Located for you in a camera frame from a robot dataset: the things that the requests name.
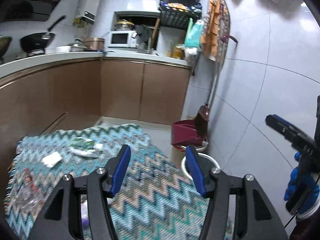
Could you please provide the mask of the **white tissue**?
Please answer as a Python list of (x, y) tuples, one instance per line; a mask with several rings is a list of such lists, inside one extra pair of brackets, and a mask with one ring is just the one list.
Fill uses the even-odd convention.
[(41, 163), (47, 168), (53, 168), (58, 162), (60, 162), (62, 156), (59, 152), (53, 152), (48, 156), (42, 158)]

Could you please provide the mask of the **clear plastic wrapper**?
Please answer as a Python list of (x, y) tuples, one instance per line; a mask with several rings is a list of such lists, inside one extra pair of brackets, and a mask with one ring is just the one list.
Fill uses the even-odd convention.
[(29, 168), (24, 168), (22, 184), (14, 199), (15, 206), (24, 214), (36, 215), (44, 205), (42, 191), (34, 184)]

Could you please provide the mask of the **brown kitchen cabinets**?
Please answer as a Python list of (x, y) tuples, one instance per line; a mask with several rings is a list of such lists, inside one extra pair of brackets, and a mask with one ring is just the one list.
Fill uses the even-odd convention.
[(100, 117), (169, 125), (184, 104), (190, 69), (173, 63), (65, 53), (1, 66), (1, 162), (20, 139), (82, 129)]

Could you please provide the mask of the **maroon dustpan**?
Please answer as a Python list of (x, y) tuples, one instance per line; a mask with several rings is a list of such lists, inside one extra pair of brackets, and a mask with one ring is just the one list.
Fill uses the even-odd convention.
[(206, 141), (196, 130), (194, 120), (181, 120), (171, 125), (171, 144), (174, 146), (201, 146)]

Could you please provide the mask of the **blue gloved hand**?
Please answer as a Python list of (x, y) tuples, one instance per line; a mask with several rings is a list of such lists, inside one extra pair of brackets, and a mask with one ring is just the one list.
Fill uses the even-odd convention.
[(298, 221), (319, 219), (319, 166), (306, 153), (297, 152), (298, 166), (291, 174), (284, 194), (286, 209)]

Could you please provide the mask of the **zigzag knitted table cloth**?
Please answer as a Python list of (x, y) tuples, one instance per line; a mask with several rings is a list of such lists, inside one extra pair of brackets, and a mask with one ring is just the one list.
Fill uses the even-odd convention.
[[(72, 154), (69, 146), (76, 137), (103, 144), (99, 157)], [(135, 124), (57, 130), (23, 138), (12, 161), (4, 200), (4, 217), (14, 233), (27, 239), (39, 214), (26, 215), (14, 204), (24, 168), (29, 168), (46, 201), (64, 174), (74, 177), (90, 174), (115, 157), (124, 144), (131, 148), (131, 160), (120, 191), (109, 204), (118, 238), (198, 239), (208, 200), (198, 194), (193, 182)], [(53, 168), (47, 168), (41, 160), (53, 152), (59, 152), (62, 159)]]

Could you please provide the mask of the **copper rice cooker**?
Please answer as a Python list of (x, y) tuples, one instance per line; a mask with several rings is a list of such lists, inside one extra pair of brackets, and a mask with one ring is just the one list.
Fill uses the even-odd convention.
[(101, 37), (84, 37), (82, 39), (82, 43), (88, 50), (103, 51), (105, 46), (105, 39)]

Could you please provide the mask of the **steel pot lid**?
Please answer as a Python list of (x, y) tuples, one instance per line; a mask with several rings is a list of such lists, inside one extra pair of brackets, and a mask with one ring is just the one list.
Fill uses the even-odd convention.
[(87, 50), (87, 47), (84, 46), (82, 41), (78, 38), (76, 38), (73, 43), (70, 43), (69, 46), (70, 46), (70, 50), (69, 50), (70, 52), (81, 52), (81, 51)]

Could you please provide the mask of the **white microwave oven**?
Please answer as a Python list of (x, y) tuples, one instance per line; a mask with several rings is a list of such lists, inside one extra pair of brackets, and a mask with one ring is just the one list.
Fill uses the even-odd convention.
[(136, 48), (139, 36), (135, 30), (116, 30), (110, 32), (108, 47), (110, 48)]

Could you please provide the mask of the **teal plastic bag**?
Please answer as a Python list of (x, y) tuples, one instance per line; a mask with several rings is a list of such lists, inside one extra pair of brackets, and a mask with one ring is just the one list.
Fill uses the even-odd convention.
[(193, 19), (189, 19), (189, 24), (187, 27), (187, 33), (184, 40), (184, 46), (187, 48), (199, 48), (200, 47), (200, 39), (202, 35), (204, 21), (197, 20), (193, 22)]

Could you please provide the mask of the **black frying pan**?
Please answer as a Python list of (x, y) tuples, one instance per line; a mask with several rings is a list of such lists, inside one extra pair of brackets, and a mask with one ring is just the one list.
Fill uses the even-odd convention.
[(21, 49), (26, 53), (31, 53), (32, 51), (36, 50), (44, 51), (52, 43), (55, 37), (55, 34), (52, 32), (52, 30), (65, 18), (66, 15), (61, 16), (45, 32), (33, 33), (22, 37), (20, 39)]

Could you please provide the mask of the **white water heater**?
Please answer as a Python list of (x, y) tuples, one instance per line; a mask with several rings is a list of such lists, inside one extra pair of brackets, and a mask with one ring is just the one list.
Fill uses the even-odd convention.
[(100, 0), (79, 0), (75, 17), (88, 24), (95, 23)]

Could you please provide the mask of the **black range hood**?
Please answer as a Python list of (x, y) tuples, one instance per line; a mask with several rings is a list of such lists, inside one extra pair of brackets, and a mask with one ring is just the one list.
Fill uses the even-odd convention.
[(1, 0), (1, 22), (47, 21), (61, 0)]

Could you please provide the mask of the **black wall rack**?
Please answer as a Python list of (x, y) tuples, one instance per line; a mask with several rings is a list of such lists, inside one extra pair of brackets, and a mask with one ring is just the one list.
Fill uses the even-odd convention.
[(202, 16), (199, 0), (159, 0), (160, 24), (164, 27), (186, 30), (189, 21)]

